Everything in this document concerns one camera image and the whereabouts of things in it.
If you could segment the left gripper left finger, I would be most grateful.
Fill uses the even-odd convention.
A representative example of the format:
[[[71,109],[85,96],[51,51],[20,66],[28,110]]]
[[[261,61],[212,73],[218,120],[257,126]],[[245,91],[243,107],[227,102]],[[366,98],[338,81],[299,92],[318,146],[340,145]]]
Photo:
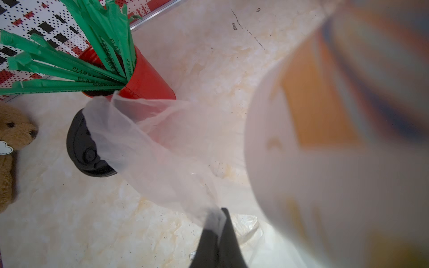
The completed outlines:
[[[219,236],[211,230],[203,229],[200,241],[190,264],[190,268],[217,268],[219,264]]]

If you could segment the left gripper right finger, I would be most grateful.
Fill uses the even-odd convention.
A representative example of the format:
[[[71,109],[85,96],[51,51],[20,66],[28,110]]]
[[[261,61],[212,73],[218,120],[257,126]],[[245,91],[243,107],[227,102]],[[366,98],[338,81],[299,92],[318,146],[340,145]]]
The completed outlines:
[[[226,222],[219,243],[219,268],[247,268],[247,264],[241,254],[238,239],[233,228],[230,213],[227,208],[222,208],[226,216]]]

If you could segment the spare clear plastic bags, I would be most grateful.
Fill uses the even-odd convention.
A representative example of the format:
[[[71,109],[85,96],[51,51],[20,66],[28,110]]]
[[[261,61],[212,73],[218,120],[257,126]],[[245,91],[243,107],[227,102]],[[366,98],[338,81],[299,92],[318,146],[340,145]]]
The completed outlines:
[[[142,196],[220,237],[230,213],[248,268],[305,268],[268,223],[245,174],[244,120],[182,100],[96,97],[83,115],[98,155]]]

